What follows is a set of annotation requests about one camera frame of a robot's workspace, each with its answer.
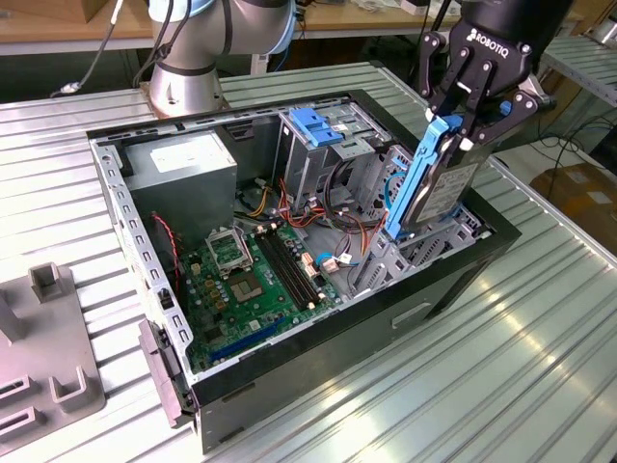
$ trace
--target yellow cable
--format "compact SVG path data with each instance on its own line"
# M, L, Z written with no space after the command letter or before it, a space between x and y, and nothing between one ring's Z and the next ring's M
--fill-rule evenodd
M263 194L261 195L261 203L259 203L259 207L247 215L249 215L250 217L258 217L259 215L261 215L261 213L263 212L263 209L265 209L266 207L266 198L268 196L269 191L270 191L270 187L266 186L263 189Z

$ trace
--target slotted metal surface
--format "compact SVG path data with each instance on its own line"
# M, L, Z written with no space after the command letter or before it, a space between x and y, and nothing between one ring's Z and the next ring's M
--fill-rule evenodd
M369 64L237 77L223 87L234 106L364 88L416 136L426 125L422 105ZM192 430L169 429L139 350L143 311L83 133L150 119L134 91L0 106L0 279L39 262L70 265L108 398L101 412L3 461L201 461ZM447 313L210 461L610 460L615 262L498 167L483 170L475 188L523 232L507 256Z
M617 50L586 37L558 37L547 47L542 61L617 106Z

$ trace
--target gray holder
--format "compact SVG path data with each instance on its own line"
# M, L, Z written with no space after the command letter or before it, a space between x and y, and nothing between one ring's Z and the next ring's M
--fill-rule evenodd
M0 456L100 410L105 396L68 267L0 284Z

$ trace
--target open computer tower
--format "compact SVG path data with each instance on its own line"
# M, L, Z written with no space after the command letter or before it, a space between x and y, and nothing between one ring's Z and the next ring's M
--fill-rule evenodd
M519 232L383 228L417 139L364 92L88 134L172 426L229 440L446 310Z

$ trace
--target motherboard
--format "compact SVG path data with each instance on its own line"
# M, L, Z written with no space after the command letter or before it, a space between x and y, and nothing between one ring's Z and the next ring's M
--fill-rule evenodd
M223 362L341 303L293 228L217 233L180 256L187 269L192 368Z

